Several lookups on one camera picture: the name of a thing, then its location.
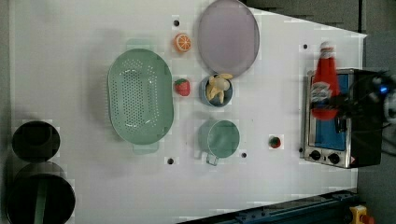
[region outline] orange slice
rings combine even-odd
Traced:
[[[187,52],[191,48],[191,41],[185,34],[178,34],[175,37],[174,44],[178,52]]]

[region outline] black pot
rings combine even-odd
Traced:
[[[12,136],[12,148],[24,161],[42,162],[52,158],[61,145],[61,137],[44,121],[24,123]]]
[[[30,164],[18,172],[7,200],[11,224],[64,224],[73,214],[75,193],[55,163]]]

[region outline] oven knob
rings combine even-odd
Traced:
[[[340,162],[340,157],[334,153],[332,155],[328,156],[327,158],[330,160],[330,162],[332,164],[337,164],[338,162]]]
[[[314,150],[311,152],[311,154],[309,154],[309,156],[314,160],[314,161],[318,161],[320,159],[320,152],[318,152],[317,150]]]

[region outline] green cup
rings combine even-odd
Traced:
[[[228,120],[208,120],[199,131],[200,147],[207,152],[206,162],[214,166],[219,159],[235,153],[239,140],[238,128]]]

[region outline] purple plate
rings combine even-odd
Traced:
[[[216,73],[239,77],[256,60],[260,33],[250,10],[237,0],[218,0],[203,13],[198,48],[205,64]]]

